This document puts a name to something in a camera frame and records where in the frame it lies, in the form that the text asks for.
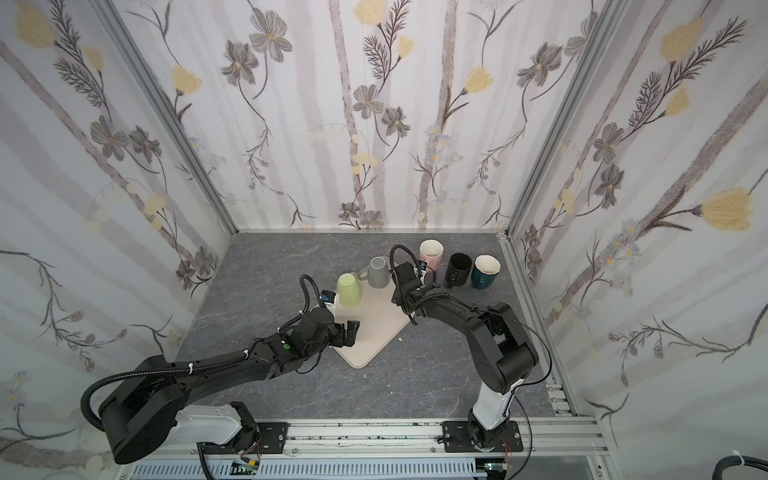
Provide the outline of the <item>pink mug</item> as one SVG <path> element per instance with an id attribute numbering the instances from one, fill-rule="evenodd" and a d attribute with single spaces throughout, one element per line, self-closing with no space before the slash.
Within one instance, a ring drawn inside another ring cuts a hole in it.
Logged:
<path id="1" fill-rule="evenodd" d="M 444 246 L 435 239 L 427 239 L 421 242 L 419 246 L 418 259 L 423 262 L 431 271 L 436 272 L 441 264 Z"/>

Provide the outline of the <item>black mug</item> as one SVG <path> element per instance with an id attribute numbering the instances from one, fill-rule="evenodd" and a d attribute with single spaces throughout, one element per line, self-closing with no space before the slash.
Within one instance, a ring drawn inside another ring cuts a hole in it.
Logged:
<path id="1" fill-rule="evenodd" d="M 445 274 L 445 286 L 448 289 L 466 284 L 473 268 L 472 258 L 465 253 L 454 253 L 448 263 Z"/>

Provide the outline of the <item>dark teal mug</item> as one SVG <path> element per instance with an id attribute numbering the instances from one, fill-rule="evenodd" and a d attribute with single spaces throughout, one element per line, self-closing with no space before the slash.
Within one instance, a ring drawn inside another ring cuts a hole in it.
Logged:
<path id="1" fill-rule="evenodd" d="M 501 270 L 500 261 L 488 254 L 482 254 L 476 257 L 472 272 L 472 287 L 478 290 L 488 289 L 497 278 Z"/>

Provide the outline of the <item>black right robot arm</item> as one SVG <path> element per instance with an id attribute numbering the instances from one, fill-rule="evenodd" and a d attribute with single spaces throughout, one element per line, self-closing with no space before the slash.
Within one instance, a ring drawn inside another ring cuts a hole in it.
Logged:
<path id="1" fill-rule="evenodd" d="M 394 284 L 392 303 L 411 322 L 431 318 L 463 334 L 482 384 L 467 417 L 470 445 L 490 450 L 500 443 L 511 448 L 509 409 L 522 387 L 542 383 L 529 376 L 539 364 L 535 341 L 543 338 L 517 319 L 503 302 L 469 305 L 445 287 L 424 281 L 426 264 L 406 246 L 391 247 L 388 260 Z"/>

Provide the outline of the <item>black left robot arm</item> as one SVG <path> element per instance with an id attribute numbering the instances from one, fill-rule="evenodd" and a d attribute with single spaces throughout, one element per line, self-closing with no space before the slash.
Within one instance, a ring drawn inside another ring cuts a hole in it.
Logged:
<path id="1" fill-rule="evenodd" d="M 299 371 L 328 347 L 352 347 L 360 322 L 338 323 L 325 304 L 328 293 L 319 291 L 310 276 L 301 275 L 300 285 L 304 306 L 297 316 L 241 350 L 185 363 L 155 355 L 132 371 L 87 387 L 80 399 L 81 413 L 106 434 L 114 461 L 133 463 L 160 448 L 178 430 L 179 412 L 197 400 Z"/>

